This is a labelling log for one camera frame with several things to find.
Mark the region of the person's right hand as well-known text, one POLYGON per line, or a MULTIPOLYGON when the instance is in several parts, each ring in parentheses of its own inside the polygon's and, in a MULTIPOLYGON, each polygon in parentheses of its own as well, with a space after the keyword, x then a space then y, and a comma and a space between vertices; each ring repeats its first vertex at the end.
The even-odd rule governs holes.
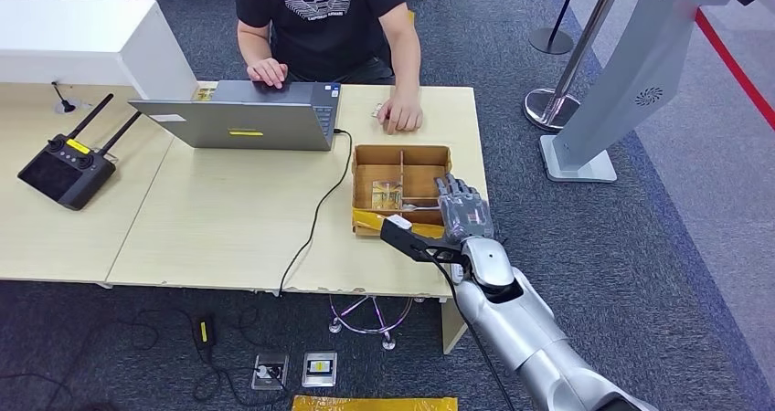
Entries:
POLYGON ((247 66, 249 78, 268 87, 281 89, 288 76, 288 66, 274 58, 265 58, 247 66))

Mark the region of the person's left hand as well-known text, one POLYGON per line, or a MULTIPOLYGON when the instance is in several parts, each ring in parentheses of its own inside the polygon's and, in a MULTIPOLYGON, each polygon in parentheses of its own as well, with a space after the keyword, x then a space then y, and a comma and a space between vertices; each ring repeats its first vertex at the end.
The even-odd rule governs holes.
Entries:
POLYGON ((417 91, 394 91, 377 113, 377 121, 388 134, 414 132, 423 124, 424 114, 417 91))

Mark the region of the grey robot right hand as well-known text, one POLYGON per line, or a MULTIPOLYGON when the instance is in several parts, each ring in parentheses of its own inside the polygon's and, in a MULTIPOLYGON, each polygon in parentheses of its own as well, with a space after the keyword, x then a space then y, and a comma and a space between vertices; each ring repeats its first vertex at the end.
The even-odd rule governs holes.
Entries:
POLYGON ((447 173, 436 177, 438 204, 444 224, 443 239, 451 244, 468 237, 494 238, 494 221, 488 202, 473 186, 447 173))

